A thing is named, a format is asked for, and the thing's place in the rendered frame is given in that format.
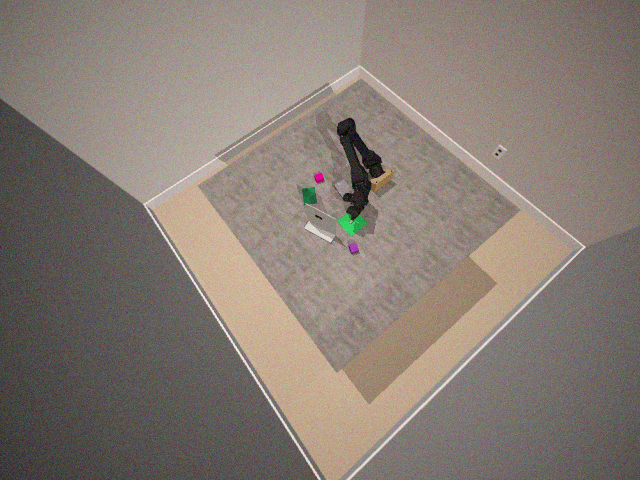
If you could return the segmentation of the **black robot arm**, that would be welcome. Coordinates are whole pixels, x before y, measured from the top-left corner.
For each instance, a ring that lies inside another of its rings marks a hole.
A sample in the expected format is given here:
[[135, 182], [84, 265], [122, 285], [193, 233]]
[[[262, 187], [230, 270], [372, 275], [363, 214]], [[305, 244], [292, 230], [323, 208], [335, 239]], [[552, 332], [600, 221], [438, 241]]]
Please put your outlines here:
[[[337, 134], [340, 137], [340, 143], [351, 167], [352, 189], [355, 188], [353, 194], [346, 193], [342, 199], [343, 201], [351, 202], [350, 204], [353, 204], [354, 201], [361, 202], [365, 197], [368, 197], [372, 184], [368, 180], [368, 173], [365, 168], [369, 169], [371, 177], [378, 178], [385, 173], [381, 166], [382, 159], [374, 151], [367, 148], [356, 132], [356, 124], [352, 118], [338, 123]], [[360, 164], [353, 145], [361, 154], [365, 168]]]

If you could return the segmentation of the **green square marking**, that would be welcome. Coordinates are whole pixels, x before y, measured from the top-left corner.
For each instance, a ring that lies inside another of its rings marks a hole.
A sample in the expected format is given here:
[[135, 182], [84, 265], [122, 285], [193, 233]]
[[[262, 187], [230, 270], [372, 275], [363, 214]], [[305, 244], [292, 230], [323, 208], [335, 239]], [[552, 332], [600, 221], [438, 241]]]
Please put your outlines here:
[[350, 236], [354, 235], [357, 231], [368, 224], [360, 215], [356, 217], [351, 224], [349, 223], [350, 221], [351, 215], [348, 213], [337, 220], [337, 222], [348, 232]]

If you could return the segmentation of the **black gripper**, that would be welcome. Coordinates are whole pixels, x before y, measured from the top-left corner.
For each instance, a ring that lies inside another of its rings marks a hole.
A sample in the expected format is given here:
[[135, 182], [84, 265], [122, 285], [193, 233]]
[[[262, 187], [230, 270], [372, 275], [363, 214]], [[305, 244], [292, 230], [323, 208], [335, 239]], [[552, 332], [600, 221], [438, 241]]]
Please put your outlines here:
[[364, 206], [367, 205], [369, 202], [368, 197], [365, 197], [363, 201], [361, 202], [356, 202], [354, 201], [354, 206], [350, 206], [347, 209], [347, 213], [351, 215], [351, 220], [353, 221], [356, 217], [359, 216], [359, 214], [361, 213], [361, 211], [365, 208]]

